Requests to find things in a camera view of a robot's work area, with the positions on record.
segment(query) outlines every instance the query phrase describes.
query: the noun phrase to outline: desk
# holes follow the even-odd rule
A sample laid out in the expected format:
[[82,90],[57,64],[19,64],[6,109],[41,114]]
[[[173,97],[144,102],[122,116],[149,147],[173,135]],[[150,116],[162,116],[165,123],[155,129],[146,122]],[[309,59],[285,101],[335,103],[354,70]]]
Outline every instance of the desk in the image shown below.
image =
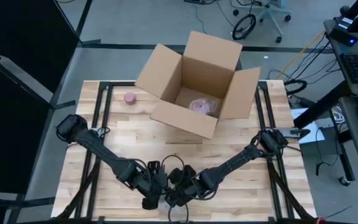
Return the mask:
[[[93,117],[98,87],[99,82],[84,82],[78,102],[76,113],[86,118],[88,125]],[[277,127],[292,127],[293,119],[283,82],[281,80],[268,81],[268,89]],[[128,91],[135,93],[138,100],[132,106],[126,105],[123,101],[124,94]],[[151,120],[150,113],[158,101],[156,97],[137,87],[115,86],[112,89],[108,115],[108,127],[111,128],[111,132],[104,140],[106,147],[120,156],[135,157],[145,162],[161,161],[165,156],[176,153],[185,161],[185,164],[190,164],[196,171],[200,171],[219,165],[243,150],[251,137],[259,130],[255,103],[252,105],[249,119],[221,120],[216,127],[214,137],[205,139]],[[265,120],[268,122],[267,113],[265,113]],[[299,147],[296,140],[290,140],[290,145]],[[86,150],[81,146],[72,146],[67,150],[53,206],[53,217],[61,213],[70,203],[80,186],[85,152]],[[315,216],[313,199],[300,152],[285,149],[283,161],[289,188],[302,206]],[[174,167],[181,167],[180,162],[175,158],[166,161],[166,171],[171,171]],[[138,191],[131,191],[118,182],[110,167],[102,163],[93,220],[97,220],[99,216],[105,216],[106,220],[167,220],[168,206],[165,202],[161,203],[156,210],[143,210],[142,198],[143,196]],[[284,200],[281,199],[281,203],[285,216]],[[188,206],[190,220],[262,221],[267,220],[269,216],[274,216],[265,159],[249,162],[227,176],[212,200],[208,202],[192,200]],[[83,207],[84,211],[86,209],[87,199]],[[172,219],[184,218],[184,207],[175,207],[172,211]]]
[[[324,26],[326,30],[330,30],[335,25],[335,21],[328,20],[324,21]],[[318,119],[319,116],[321,116],[325,111],[330,110],[333,106],[335,106],[338,101],[341,102],[341,106],[343,108],[353,108],[354,104],[352,104],[351,100],[341,100],[341,98],[348,98],[350,96],[358,95],[358,84],[351,83],[350,78],[348,74],[346,73],[346,70],[344,69],[344,66],[339,59],[339,56],[341,54],[357,54],[358,53],[358,42],[353,47],[348,47],[344,44],[341,44],[337,42],[336,40],[332,40],[330,37],[328,37],[328,40],[330,41],[335,56],[339,62],[339,66],[342,69],[342,73],[344,74],[345,80],[338,84],[335,88],[333,88],[327,95],[322,97],[315,105],[310,107],[308,110],[306,110],[301,116],[297,117],[297,119],[294,120],[295,127],[297,128],[303,128],[306,125],[310,124],[312,121]],[[349,130],[352,130],[353,127],[355,127],[358,130],[358,113],[351,113],[346,114],[346,111],[355,112],[355,110],[344,110],[344,116],[347,121]],[[342,138],[341,142],[344,142],[345,140],[350,140],[350,137],[353,138],[355,141],[356,150],[358,152],[358,131],[347,131],[346,134],[342,134],[341,136],[347,136],[346,138]],[[349,163],[349,160],[346,156],[346,151],[343,145],[341,144],[341,162],[345,170],[346,179],[348,181],[355,180],[353,171],[351,168],[351,165]]]

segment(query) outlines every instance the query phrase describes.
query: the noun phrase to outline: chair wheel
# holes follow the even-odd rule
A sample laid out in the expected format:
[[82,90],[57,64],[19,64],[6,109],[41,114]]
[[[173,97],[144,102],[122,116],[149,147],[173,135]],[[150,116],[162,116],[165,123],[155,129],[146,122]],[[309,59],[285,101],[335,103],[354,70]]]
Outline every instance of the chair wheel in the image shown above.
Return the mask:
[[341,178],[339,178],[338,180],[339,180],[339,183],[341,183],[343,186],[346,186],[346,187],[351,184],[351,182],[348,181],[348,180],[346,179],[346,177],[341,177]]
[[284,18],[284,21],[285,21],[285,22],[288,22],[288,21],[290,21],[290,20],[291,20],[291,16],[290,16],[290,15],[285,16],[285,18]]

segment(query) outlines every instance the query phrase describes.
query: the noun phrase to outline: box flap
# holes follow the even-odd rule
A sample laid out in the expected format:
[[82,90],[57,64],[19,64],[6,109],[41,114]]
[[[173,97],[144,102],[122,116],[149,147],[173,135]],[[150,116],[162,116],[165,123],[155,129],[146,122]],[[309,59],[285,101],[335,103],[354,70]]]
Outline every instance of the box flap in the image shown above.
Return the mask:
[[209,139],[218,122],[217,118],[164,101],[156,106],[150,118]]
[[260,68],[234,73],[224,99],[220,118],[248,118],[254,101]]
[[178,68],[181,68],[181,55],[162,44],[157,44],[135,86],[161,98]]
[[236,42],[191,31],[183,56],[234,72],[241,49],[242,45]]

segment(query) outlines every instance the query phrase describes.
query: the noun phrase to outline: plastic bag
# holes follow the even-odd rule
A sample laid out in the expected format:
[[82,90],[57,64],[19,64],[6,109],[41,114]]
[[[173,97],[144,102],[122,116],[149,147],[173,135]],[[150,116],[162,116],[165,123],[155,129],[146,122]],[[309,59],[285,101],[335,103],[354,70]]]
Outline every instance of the plastic bag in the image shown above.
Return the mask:
[[189,105],[189,109],[202,113],[202,114],[206,114],[206,115],[211,115],[214,114],[216,112],[216,108],[218,107],[218,102],[215,100],[210,100],[207,98],[200,98],[197,100],[193,100],[190,105]]

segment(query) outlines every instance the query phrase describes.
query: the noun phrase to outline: pink object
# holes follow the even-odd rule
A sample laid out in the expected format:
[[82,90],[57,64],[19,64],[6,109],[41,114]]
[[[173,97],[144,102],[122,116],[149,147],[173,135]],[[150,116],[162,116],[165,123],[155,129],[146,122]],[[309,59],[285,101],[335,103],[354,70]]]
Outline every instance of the pink object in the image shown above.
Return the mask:
[[133,93],[125,93],[124,100],[128,105],[133,105],[136,102],[136,96]]
[[189,105],[189,109],[202,114],[209,114],[211,112],[208,102],[204,99],[193,100]]

